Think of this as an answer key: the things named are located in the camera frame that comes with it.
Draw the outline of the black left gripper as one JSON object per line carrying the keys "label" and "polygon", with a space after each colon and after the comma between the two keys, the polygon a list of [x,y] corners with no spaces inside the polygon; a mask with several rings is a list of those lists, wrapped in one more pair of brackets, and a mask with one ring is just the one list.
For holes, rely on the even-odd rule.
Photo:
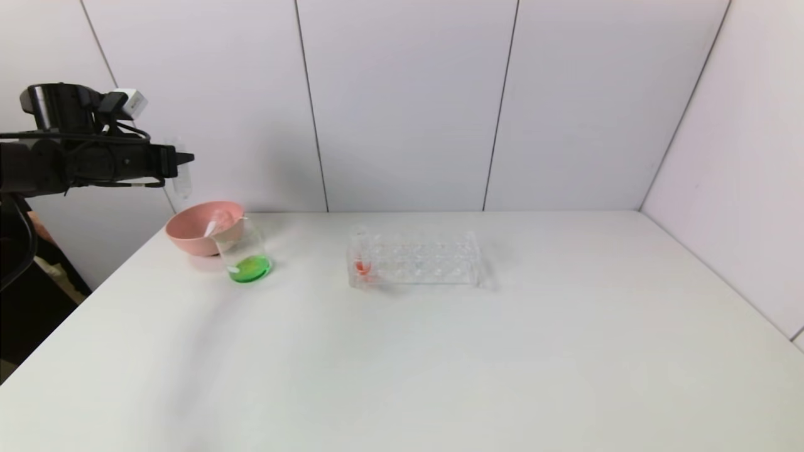
{"label": "black left gripper", "polygon": [[135,178],[174,178],[178,166],[195,160],[195,155],[177,152],[174,146],[138,144],[110,146],[113,160],[113,181]]}

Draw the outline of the bare person hand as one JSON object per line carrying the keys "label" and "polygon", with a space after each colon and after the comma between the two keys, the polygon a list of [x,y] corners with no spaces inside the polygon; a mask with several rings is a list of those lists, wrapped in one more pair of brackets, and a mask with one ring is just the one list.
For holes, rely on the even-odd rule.
{"label": "bare person hand", "polygon": [[53,237],[50,234],[50,232],[48,231],[48,229],[44,226],[44,224],[42,223],[41,218],[38,216],[38,214],[36,212],[34,212],[34,211],[29,211],[28,212],[28,217],[30,218],[31,222],[33,223],[33,226],[35,227],[35,232],[38,234],[38,236],[40,238],[42,238],[43,240],[46,240],[49,243],[53,244],[54,246],[58,247],[57,242],[53,239]]}

